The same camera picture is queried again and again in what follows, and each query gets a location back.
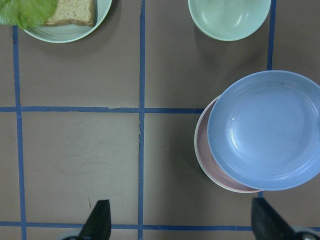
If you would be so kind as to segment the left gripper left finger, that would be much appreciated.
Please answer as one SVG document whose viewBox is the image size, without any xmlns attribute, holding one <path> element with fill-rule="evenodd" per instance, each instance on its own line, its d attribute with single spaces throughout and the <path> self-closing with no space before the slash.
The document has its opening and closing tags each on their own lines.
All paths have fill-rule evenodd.
<svg viewBox="0 0 320 240">
<path fill-rule="evenodd" d="M 111 236 L 110 201 L 98 200 L 80 231 L 79 238 L 109 238 Z"/>
</svg>

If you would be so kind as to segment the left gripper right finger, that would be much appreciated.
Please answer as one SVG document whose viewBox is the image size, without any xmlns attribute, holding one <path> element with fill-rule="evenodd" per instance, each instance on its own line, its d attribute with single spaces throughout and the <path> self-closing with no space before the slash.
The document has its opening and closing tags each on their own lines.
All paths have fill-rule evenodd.
<svg viewBox="0 0 320 240">
<path fill-rule="evenodd" d="M 251 228 L 257 240 L 297 240 L 293 228 L 264 198 L 252 199 Z"/>
</svg>

